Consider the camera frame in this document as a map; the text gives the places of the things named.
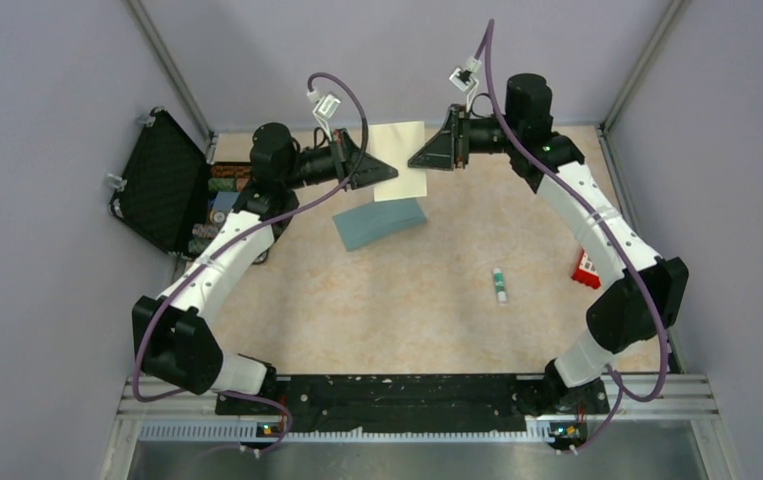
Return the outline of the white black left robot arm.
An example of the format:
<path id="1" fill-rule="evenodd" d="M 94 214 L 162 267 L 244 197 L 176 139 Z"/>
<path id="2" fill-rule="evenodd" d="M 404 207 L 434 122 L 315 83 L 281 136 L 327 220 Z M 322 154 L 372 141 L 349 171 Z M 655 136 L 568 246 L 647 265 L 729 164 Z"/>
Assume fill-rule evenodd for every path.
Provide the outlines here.
<path id="1" fill-rule="evenodd" d="M 239 392 L 254 413 L 276 404 L 269 364 L 226 352 L 211 330 L 222 303 L 248 268 L 277 242 L 292 218 L 311 209 L 296 191 L 328 181 L 337 191 L 374 186 L 398 170 L 336 129 L 325 144 L 300 148 L 290 130 L 267 123 L 252 135 L 251 178 L 216 236 L 181 278 L 158 297 L 141 297 L 132 311 L 136 374 L 173 385 L 175 391 Z"/>

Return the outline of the beige letter paper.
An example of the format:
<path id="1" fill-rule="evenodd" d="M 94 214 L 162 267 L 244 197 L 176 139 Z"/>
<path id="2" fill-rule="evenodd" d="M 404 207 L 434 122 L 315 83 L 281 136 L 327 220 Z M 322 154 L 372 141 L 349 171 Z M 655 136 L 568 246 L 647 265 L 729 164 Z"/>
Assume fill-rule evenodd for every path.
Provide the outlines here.
<path id="1" fill-rule="evenodd" d="M 422 121 L 369 126 L 369 153 L 398 172 L 394 179 L 373 187 L 376 202 L 427 196 L 426 171 L 408 166 L 408 161 L 424 145 L 425 124 Z"/>

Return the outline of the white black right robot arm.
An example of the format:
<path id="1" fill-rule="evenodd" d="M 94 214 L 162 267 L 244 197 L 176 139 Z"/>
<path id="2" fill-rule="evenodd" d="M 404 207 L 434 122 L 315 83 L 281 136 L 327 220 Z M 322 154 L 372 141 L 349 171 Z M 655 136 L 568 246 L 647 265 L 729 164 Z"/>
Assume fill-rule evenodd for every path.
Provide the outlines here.
<path id="1" fill-rule="evenodd" d="M 633 345 L 656 339 L 659 372 L 648 402 L 663 389 L 668 371 L 667 330 L 677 317 L 688 280 L 678 257 L 666 259 L 649 246 L 602 192 L 574 142 L 553 129 L 552 90 L 544 77 L 517 74 L 506 83 L 505 105 L 491 115 L 472 114 L 479 82 L 472 69 L 457 68 L 451 83 L 467 97 L 448 108 L 440 130 L 408 161 L 412 168 L 454 170 L 470 155 L 508 156 L 512 170 L 565 222 L 597 270 L 602 295 L 588 308 L 586 327 L 561 355 L 549 361 L 533 391 L 518 401 L 527 415 L 569 412 L 592 394 Z"/>

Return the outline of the green white glue stick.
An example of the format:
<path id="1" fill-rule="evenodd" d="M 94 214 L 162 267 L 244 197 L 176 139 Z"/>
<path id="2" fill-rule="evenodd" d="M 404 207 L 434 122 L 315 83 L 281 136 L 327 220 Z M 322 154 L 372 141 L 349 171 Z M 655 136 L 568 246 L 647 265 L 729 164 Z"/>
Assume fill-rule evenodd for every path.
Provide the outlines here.
<path id="1" fill-rule="evenodd" d="M 503 271 L 500 268 L 492 269 L 492 281 L 497 302 L 499 304 L 506 304 L 508 301 L 506 283 Z"/>

